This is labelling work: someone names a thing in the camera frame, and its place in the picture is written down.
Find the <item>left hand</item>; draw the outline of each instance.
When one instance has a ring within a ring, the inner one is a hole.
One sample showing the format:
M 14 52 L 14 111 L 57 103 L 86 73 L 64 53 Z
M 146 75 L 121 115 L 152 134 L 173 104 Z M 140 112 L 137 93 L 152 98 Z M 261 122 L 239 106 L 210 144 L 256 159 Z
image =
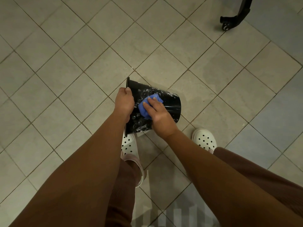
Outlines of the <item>left hand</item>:
M 120 87 L 115 99 L 114 112 L 125 117 L 125 123 L 129 121 L 129 116 L 134 109 L 134 97 L 129 87 Z

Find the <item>right hand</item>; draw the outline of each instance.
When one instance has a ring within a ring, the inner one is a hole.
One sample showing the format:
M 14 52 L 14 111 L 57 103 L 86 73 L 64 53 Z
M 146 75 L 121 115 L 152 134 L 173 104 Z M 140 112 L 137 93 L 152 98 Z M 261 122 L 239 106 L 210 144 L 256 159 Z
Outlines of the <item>right hand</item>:
M 147 100 L 152 107 L 145 102 L 143 102 L 143 107 L 151 116 L 153 122 L 152 128 L 158 136 L 165 140 L 168 136 L 179 131 L 175 121 L 162 103 L 155 97 L 153 99 L 148 98 Z

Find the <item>black bucket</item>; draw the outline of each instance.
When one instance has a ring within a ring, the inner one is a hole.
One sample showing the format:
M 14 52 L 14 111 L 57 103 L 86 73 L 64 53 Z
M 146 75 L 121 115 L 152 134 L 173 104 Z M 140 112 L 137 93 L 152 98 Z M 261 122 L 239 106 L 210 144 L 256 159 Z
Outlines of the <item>black bucket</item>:
M 179 121 L 181 115 L 181 101 L 177 94 L 160 90 L 158 88 L 150 87 L 145 84 L 138 83 L 130 80 L 127 77 L 126 87 L 131 89 L 134 97 L 134 110 L 131 113 L 129 122 L 125 125 L 124 134 L 138 133 L 141 131 L 147 131 L 152 129 L 152 121 L 145 119 L 138 109 L 138 104 L 142 102 L 146 97 L 157 93 L 163 100 L 163 105 L 170 113 L 175 123 Z

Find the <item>forearm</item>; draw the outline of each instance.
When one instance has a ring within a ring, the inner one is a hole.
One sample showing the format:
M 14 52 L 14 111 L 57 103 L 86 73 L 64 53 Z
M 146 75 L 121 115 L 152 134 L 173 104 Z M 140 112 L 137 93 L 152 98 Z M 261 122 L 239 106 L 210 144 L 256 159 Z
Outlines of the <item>forearm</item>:
M 113 112 L 52 173 L 12 226 L 103 225 L 119 170 L 124 125 L 125 118 Z
M 289 220 L 302 223 L 301 218 L 271 195 L 196 145 L 182 132 L 176 132 L 165 141 L 222 226 L 263 226 L 276 221 L 281 224 L 285 220 L 288 225 L 291 222 Z

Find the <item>black stand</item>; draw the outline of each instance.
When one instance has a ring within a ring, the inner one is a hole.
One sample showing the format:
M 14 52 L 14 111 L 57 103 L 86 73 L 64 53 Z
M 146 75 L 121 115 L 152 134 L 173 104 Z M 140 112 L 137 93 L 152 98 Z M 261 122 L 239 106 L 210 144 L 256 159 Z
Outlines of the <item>black stand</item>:
M 224 31 L 228 31 L 238 26 L 248 15 L 251 4 L 252 4 L 252 0 L 242 0 L 238 15 L 234 17 L 220 17 L 220 23 L 223 24 L 222 29 Z

